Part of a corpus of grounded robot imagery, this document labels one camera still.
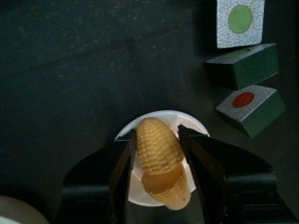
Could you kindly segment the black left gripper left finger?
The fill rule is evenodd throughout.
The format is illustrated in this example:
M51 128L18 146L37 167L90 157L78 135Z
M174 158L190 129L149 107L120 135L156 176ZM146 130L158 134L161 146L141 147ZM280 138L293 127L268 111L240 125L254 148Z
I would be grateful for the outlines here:
M129 130L69 170L61 188L61 224L126 224L134 140Z

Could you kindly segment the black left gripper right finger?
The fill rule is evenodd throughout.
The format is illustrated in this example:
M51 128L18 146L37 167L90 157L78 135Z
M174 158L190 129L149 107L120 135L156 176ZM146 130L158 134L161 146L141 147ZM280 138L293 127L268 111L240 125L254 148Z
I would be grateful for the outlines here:
M276 175L248 151L178 127L205 224L273 224Z

